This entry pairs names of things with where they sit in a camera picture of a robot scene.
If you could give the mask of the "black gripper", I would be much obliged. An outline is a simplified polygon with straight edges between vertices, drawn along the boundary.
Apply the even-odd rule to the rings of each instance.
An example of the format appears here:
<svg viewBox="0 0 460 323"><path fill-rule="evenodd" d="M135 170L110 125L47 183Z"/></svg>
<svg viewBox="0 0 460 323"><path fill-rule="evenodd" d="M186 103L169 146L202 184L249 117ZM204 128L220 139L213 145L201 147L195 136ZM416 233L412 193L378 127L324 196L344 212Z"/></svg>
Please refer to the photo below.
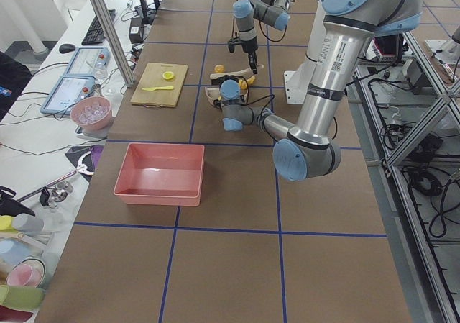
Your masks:
<svg viewBox="0 0 460 323"><path fill-rule="evenodd" d="M258 49L257 38L253 37L250 40L243 40L240 37L233 37L227 42L229 52L234 53L237 45L241 45L242 50L245 53L248 53L249 67L251 68L253 74L257 75L258 74L257 54L256 54L256 51Z"/></svg>
<svg viewBox="0 0 460 323"><path fill-rule="evenodd" d="M213 100L213 107L216 107L216 108L224 108L225 106L231 106L231 105L245 106L246 104L244 103L244 100L241 100L241 99L229 99L229 100L214 99Z"/></svg>

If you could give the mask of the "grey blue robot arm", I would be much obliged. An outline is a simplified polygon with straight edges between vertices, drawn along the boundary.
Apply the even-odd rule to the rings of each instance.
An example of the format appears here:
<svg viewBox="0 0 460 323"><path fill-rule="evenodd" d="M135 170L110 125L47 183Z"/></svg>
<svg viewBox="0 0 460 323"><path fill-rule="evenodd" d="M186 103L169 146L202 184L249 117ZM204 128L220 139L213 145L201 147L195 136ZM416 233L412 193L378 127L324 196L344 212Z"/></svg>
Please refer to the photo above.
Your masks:
<svg viewBox="0 0 460 323"><path fill-rule="evenodd" d="M249 67L254 74L257 69L258 41L254 22L266 24L285 31L290 20L288 11L294 0L236 0L233 4L233 30L227 42L230 53L240 45L247 54Z"/></svg>
<svg viewBox="0 0 460 323"><path fill-rule="evenodd" d="M231 79L220 87L223 125L240 131L255 124L276 139L272 157L277 172L290 181L324 176L337 169L340 147L328 130L344 95L357 59L373 37L415 29L422 0L320 0L317 18L323 35L313 72L303 76L305 98L296 123L267 108L243 104L239 84Z"/></svg>

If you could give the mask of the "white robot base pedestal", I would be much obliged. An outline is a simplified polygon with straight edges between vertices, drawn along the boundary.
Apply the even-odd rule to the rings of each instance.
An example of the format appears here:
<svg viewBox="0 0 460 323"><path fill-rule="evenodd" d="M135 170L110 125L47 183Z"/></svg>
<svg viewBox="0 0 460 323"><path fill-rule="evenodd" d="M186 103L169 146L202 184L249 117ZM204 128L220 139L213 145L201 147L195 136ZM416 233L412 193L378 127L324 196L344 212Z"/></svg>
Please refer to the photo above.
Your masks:
<svg viewBox="0 0 460 323"><path fill-rule="evenodd" d="M325 11L321 0L318 0L315 19L313 21L305 60L296 71L285 71L285 94L288 104L302 104L305 100L308 84L311 82L319 54L322 49L326 29L323 26Z"/></svg>

